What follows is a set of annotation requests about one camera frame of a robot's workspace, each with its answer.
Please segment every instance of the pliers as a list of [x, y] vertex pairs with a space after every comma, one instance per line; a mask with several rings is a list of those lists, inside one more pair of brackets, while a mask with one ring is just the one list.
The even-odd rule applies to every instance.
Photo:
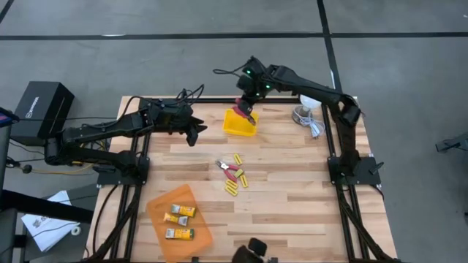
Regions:
[[226, 164], [221, 160], [216, 160], [214, 163], [217, 166], [219, 166], [219, 168], [224, 170], [224, 174], [229, 178], [229, 180], [237, 182], [237, 178], [234, 175], [231, 175], [231, 173], [228, 170], [237, 171], [240, 169], [239, 167], [237, 167], [236, 165]]

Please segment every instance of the wooden table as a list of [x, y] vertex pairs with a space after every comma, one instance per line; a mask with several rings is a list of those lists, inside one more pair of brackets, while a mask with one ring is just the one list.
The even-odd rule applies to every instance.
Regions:
[[[121, 101], [121, 114], [129, 97]], [[132, 101], [129, 113], [137, 109]], [[194, 116], [205, 121], [194, 147], [189, 147], [185, 135], [152, 134], [148, 156], [151, 170], [143, 187], [138, 212], [133, 262], [164, 261], [146, 203], [161, 194], [188, 183], [197, 200], [198, 209], [209, 225], [214, 244], [198, 255], [202, 262], [230, 262], [238, 246], [251, 237], [267, 243], [267, 256], [280, 262], [347, 262], [346, 249], [336, 199], [326, 164], [329, 157], [326, 136], [314, 140], [310, 129], [291, 120], [295, 104], [256, 104], [260, 114], [255, 137], [239, 137], [222, 131], [224, 112], [231, 104], [194, 104]], [[322, 120], [321, 109], [314, 117]], [[338, 142], [334, 124], [335, 144]], [[356, 130], [357, 148], [363, 156], [370, 154], [363, 121]], [[131, 139], [112, 140], [110, 150], [130, 149]], [[226, 177], [214, 161], [234, 163], [233, 154], [244, 161], [242, 169], [249, 181], [248, 188], [239, 188], [232, 197], [224, 190]], [[99, 191], [97, 217], [110, 186]], [[99, 222], [97, 247], [115, 226], [122, 187], [119, 186]], [[372, 237], [390, 256], [396, 256], [382, 197], [370, 186], [356, 186], [363, 223]], [[358, 239], [352, 227], [356, 256]], [[119, 244], [119, 257], [124, 254], [127, 229]], [[91, 250], [92, 231], [87, 248]]]

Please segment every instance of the yellow bin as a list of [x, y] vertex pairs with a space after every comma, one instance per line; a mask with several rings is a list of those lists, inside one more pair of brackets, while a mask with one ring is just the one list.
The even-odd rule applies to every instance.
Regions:
[[[250, 115], [258, 125], [258, 113], [252, 112]], [[224, 116], [224, 123], [222, 124], [222, 130], [228, 134], [250, 137], [256, 135], [257, 125], [252, 125], [247, 119], [237, 115], [233, 109], [227, 109], [226, 115]]]

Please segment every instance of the translucent orange tray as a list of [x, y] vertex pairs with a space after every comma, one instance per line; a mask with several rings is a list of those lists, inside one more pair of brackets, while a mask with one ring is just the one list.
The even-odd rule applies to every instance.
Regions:
[[[195, 207], [195, 216], [189, 217], [187, 227], [165, 222], [164, 214], [170, 213], [171, 205], [183, 205]], [[193, 256], [195, 253], [212, 244], [213, 238], [206, 226], [202, 213], [198, 210], [197, 203], [189, 185], [183, 185], [171, 192], [164, 194], [146, 204], [154, 230], [159, 240], [159, 246], [167, 262], [179, 262]], [[194, 229], [193, 240], [168, 240], [165, 238], [166, 229]]]

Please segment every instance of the gray floor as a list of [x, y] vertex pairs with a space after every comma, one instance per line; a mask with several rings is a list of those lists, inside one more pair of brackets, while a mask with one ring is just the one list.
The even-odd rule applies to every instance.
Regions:
[[[468, 3], [461, 0], [327, 0], [325, 7], [332, 32], [468, 31]], [[0, 24], [0, 35], [241, 31], [321, 31], [318, 8], [306, 0], [15, 0]], [[343, 89], [359, 97], [374, 155], [385, 162], [385, 206], [399, 257], [465, 262], [468, 155], [436, 153], [434, 143], [468, 130], [468, 39], [334, 39], [333, 45]], [[71, 116], [115, 116], [122, 95], [175, 95], [201, 83], [205, 94], [239, 94], [235, 78], [211, 70], [234, 68], [250, 55], [332, 85], [322, 39], [3, 41], [0, 92], [7, 96], [0, 105], [15, 109], [30, 80], [65, 84], [77, 97]], [[14, 147], [10, 155], [37, 157]], [[9, 170], [5, 188], [42, 197], [95, 181]], [[77, 247], [42, 261], [81, 253]]]

